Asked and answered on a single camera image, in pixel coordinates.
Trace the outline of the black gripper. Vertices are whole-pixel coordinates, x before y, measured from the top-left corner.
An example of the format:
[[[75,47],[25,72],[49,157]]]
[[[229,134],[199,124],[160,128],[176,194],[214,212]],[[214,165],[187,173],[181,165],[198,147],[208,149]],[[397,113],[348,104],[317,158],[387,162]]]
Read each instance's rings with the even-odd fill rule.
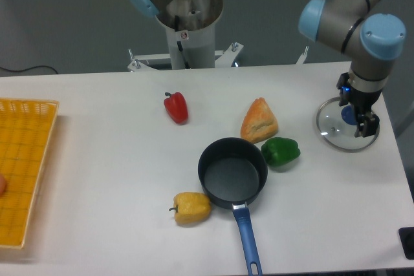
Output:
[[[340,95],[339,106],[350,105],[356,118],[354,136],[374,136],[379,127],[379,117],[371,111],[382,92],[382,81],[367,81],[354,72],[345,72],[340,75],[336,88]]]

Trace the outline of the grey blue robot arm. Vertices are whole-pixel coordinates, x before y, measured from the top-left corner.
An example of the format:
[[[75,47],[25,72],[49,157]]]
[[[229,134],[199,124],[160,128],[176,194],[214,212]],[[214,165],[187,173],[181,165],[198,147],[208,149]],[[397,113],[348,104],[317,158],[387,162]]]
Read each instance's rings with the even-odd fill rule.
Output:
[[[174,69],[201,69],[215,65],[215,24],[223,0],[129,0],[143,15],[164,27]],[[337,87],[339,104],[357,137],[377,133],[378,116],[372,106],[384,88],[406,36],[403,22],[391,14],[371,14],[380,0],[311,0],[298,22],[299,32],[312,41],[351,58]]]

